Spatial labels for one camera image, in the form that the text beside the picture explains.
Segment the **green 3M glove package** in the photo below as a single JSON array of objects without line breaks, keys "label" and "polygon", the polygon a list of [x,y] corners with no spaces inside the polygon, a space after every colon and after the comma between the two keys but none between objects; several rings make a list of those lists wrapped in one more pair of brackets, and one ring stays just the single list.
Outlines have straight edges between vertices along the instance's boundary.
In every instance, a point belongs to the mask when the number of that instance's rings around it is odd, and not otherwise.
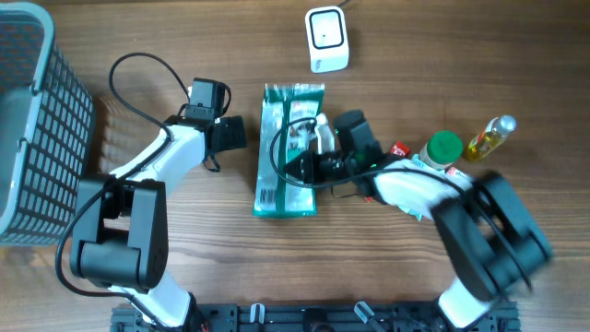
[{"label": "green 3M glove package", "polygon": [[260,116],[259,161],[253,214],[297,218],[316,214],[312,189],[286,183],[272,162],[282,167],[310,147],[313,123],[323,104],[323,84],[266,85]]}]

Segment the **red coffee stick sachet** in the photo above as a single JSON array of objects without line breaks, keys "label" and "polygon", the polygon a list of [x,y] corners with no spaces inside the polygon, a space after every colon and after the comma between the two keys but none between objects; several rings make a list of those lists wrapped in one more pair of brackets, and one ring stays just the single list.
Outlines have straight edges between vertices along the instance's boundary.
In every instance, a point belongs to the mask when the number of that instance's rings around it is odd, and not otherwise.
[{"label": "red coffee stick sachet", "polygon": [[390,153],[406,159],[411,157],[411,149],[401,141],[396,141],[392,145]]}]

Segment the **teal white small packet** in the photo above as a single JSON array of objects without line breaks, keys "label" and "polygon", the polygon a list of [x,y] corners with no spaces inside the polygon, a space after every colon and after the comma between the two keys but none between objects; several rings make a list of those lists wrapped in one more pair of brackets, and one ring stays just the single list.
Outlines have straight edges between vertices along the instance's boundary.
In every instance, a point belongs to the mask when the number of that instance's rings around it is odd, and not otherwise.
[{"label": "teal white small packet", "polygon": [[[415,164],[416,166],[420,167],[420,168],[425,168],[426,164],[420,160],[419,155],[418,154],[414,154],[411,158],[411,161],[413,164]],[[422,215],[419,214],[417,211],[412,210],[409,207],[404,207],[404,206],[399,206],[398,207],[401,211],[403,211],[404,213],[413,216],[416,218],[417,221],[421,221],[422,219]]]}]

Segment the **small green white jar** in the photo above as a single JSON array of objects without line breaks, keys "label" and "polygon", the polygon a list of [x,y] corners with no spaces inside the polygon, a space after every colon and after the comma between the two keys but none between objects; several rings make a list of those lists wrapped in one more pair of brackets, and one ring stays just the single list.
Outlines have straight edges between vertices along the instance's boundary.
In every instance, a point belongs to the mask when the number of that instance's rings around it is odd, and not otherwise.
[{"label": "small green white jar", "polygon": [[434,170],[444,170],[461,157],[463,149],[463,142],[456,133],[440,131],[423,146],[419,159]]}]

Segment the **red tissue pack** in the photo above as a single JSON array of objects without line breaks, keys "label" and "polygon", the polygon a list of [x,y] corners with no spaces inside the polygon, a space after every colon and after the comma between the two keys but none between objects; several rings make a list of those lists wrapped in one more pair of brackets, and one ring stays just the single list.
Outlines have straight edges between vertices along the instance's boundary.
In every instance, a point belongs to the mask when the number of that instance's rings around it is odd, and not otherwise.
[{"label": "red tissue pack", "polygon": [[464,173],[464,172],[456,169],[455,167],[449,167],[446,170],[445,174],[448,175],[448,176],[454,177],[454,178],[461,178],[461,179],[464,179],[464,180],[467,180],[467,181],[471,181],[472,180],[472,177],[469,174]]}]

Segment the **yellow liquid bottle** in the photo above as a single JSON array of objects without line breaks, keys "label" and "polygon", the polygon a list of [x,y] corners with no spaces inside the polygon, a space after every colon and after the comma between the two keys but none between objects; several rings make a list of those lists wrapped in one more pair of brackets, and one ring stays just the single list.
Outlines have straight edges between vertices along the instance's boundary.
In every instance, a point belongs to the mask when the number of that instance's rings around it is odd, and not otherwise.
[{"label": "yellow liquid bottle", "polygon": [[485,129],[466,146],[463,157],[467,161],[481,161],[507,140],[515,130],[516,120],[511,115],[502,115],[490,120]]}]

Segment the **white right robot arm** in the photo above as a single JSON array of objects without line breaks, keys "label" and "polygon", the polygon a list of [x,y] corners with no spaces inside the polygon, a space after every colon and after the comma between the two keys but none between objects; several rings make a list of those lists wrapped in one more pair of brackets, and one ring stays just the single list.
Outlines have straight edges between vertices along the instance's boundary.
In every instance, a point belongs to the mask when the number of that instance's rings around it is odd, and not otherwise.
[{"label": "white right robot arm", "polygon": [[478,178],[453,177],[420,168],[386,153],[360,110],[329,124],[325,115],[284,124],[275,139],[316,140],[294,159],[274,168],[277,176],[301,188],[354,183],[362,196],[410,208],[431,219],[456,277],[435,301],[428,328],[467,331],[499,307],[510,290],[547,265],[548,238],[511,185],[497,172]]}]

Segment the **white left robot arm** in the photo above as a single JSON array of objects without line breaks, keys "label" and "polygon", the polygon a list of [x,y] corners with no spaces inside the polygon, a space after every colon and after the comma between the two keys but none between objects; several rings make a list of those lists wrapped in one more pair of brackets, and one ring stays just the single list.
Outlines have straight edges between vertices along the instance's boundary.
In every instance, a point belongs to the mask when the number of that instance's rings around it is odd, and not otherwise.
[{"label": "white left robot arm", "polygon": [[197,78],[188,102],[157,138],[107,175],[84,179],[67,231],[71,273],[96,286],[87,296],[122,297],[153,331],[206,331],[194,295],[167,271],[167,198],[192,169],[221,151],[244,148],[243,120],[225,114],[230,88]]}]

